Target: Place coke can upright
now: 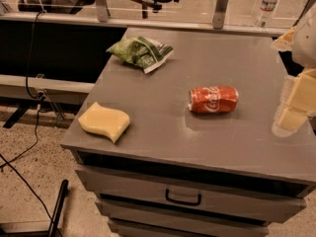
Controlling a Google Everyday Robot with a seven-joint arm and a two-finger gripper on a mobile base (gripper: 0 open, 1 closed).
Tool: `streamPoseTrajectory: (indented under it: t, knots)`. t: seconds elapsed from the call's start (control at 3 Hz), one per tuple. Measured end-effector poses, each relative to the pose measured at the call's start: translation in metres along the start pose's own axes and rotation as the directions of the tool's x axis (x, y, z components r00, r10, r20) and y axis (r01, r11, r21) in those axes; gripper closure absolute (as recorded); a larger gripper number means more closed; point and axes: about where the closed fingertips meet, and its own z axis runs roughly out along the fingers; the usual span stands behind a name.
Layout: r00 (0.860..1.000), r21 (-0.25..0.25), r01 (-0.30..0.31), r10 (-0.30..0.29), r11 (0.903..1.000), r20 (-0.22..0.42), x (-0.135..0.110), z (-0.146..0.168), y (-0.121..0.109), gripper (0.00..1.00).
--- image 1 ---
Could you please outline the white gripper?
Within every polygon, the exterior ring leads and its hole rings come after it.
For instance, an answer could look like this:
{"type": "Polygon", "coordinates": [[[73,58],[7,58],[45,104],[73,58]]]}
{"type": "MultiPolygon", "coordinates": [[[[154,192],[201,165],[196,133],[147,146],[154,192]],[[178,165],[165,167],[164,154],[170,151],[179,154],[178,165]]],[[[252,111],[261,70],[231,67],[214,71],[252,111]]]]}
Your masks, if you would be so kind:
{"type": "Polygon", "coordinates": [[[296,77],[286,76],[272,132],[278,137],[295,134],[316,113],[316,4],[292,27],[275,39],[272,48],[291,51],[294,62],[305,68],[296,77]]]}

